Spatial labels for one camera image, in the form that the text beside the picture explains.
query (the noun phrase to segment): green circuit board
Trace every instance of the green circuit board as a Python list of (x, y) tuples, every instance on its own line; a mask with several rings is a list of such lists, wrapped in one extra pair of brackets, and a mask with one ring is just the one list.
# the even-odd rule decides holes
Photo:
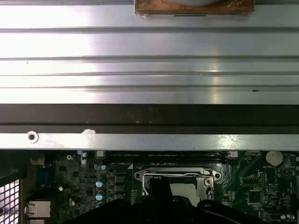
[[(267, 222), (297, 222), (297, 174), (296, 154), (283, 152), (283, 162), (269, 164), (266, 152), (229, 153), (100, 153), (88, 152), (82, 166), (80, 156), (72, 152), (72, 159), (65, 154), (54, 163), (53, 182), (69, 183), (64, 197), (57, 202), (59, 209), (53, 214), (62, 223), (96, 206), (116, 198), (124, 198), (132, 204), (142, 195), (142, 182), (136, 173), (151, 168), (205, 168), (221, 174), (215, 182), (213, 199)], [(96, 187), (97, 180), (103, 186)], [(176, 192), (193, 191), (192, 187), (176, 186)], [(75, 205), (70, 199), (80, 196)]]

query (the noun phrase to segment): metal mesh grille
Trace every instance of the metal mesh grille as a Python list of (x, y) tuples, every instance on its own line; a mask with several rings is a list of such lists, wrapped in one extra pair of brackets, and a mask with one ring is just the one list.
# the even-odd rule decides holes
[(19, 223), (19, 180), (0, 187), (0, 224)]

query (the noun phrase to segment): screw hole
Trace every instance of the screw hole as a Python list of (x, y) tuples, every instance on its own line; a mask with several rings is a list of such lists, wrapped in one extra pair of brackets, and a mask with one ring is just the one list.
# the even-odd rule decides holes
[(30, 135), (28, 136), (28, 138), (29, 138), (29, 140), (34, 140), (36, 137), (35, 137), (34, 134), (30, 134)]

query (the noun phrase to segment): metal rail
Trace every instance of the metal rail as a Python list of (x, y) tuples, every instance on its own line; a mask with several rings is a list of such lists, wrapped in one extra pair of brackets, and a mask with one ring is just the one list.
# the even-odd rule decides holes
[(297, 151), (298, 135), (285, 134), (0, 134), (0, 149), (131, 150), (131, 151)]

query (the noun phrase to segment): computer motherboard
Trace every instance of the computer motherboard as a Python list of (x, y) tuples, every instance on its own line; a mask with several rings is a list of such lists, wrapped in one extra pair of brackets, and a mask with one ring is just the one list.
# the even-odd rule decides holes
[[(62, 151), (47, 157), (37, 170), (37, 185), (59, 191), (49, 223), (60, 224), (117, 198), (133, 204), (146, 193), (146, 173), (168, 176), (173, 194), (194, 206), (213, 184), (210, 199), (267, 222), (297, 222), (296, 153)], [(189, 178), (196, 173), (212, 178)]]

